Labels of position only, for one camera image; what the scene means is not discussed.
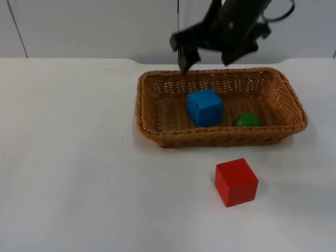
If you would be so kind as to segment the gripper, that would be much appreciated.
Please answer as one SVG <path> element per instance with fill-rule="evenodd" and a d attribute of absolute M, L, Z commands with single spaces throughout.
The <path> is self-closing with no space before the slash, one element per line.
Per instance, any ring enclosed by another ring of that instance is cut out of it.
<path fill-rule="evenodd" d="M 259 49 L 254 40 L 235 41 L 230 38 L 229 31 L 223 31 L 221 28 L 211 30 L 203 23 L 173 33 L 170 45 L 173 51 L 178 50 L 178 66 L 181 74 L 187 74 L 193 65 L 201 61 L 198 48 L 220 51 L 224 66 L 229 66 Z"/>

